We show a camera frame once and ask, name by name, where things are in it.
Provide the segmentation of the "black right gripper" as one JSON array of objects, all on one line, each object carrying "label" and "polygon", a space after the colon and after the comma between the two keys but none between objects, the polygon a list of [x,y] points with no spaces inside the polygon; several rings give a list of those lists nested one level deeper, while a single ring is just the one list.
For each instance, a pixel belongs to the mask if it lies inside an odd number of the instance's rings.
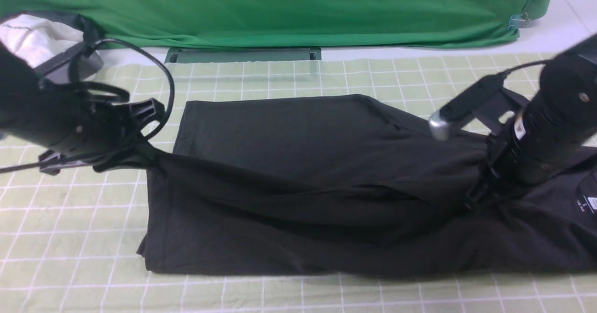
[{"label": "black right gripper", "polygon": [[516,136],[491,134],[488,139],[486,160],[480,164],[479,177],[466,195],[466,206],[473,211],[528,194],[524,173],[528,156],[521,152]]}]

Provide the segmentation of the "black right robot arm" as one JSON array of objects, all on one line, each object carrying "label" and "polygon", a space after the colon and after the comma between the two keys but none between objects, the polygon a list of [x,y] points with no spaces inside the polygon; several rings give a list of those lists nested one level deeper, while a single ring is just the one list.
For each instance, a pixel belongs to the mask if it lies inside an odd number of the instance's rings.
[{"label": "black right robot arm", "polygon": [[556,175],[596,133],[596,37],[542,62],[539,90],[524,103],[485,76],[456,98],[452,117],[471,115],[493,131],[468,207],[526,194]]}]

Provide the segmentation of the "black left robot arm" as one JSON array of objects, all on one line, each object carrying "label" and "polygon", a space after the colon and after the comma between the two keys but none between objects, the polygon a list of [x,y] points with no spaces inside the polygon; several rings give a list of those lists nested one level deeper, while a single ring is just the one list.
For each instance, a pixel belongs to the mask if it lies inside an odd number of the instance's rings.
[{"label": "black left robot arm", "polygon": [[[107,43],[130,48],[163,71],[169,87],[167,105],[154,98],[131,103],[127,90],[82,80],[80,58]],[[37,162],[2,167],[1,173],[38,168],[57,175],[76,167],[103,173],[154,166],[158,151],[149,141],[166,126],[175,99],[175,82],[166,66],[136,45],[100,39],[75,52],[67,73],[69,82],[56,84],[1,48],[1,132],[46,149]]]}]

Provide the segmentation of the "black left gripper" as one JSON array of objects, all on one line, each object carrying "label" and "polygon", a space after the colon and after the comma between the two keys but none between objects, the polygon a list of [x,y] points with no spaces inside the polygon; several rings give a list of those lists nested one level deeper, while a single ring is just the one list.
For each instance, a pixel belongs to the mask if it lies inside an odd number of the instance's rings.
[{"label": "black left gripper", "polygon": [[164,120],[161,102],[150,98],[129,103],[126,90],[103,83],[84,83],[75,94],[69,135],[39,156],[40,172],[57,174],[85,166],[97,173],[145,170],[154,163],[156,150],[142,130]]}]

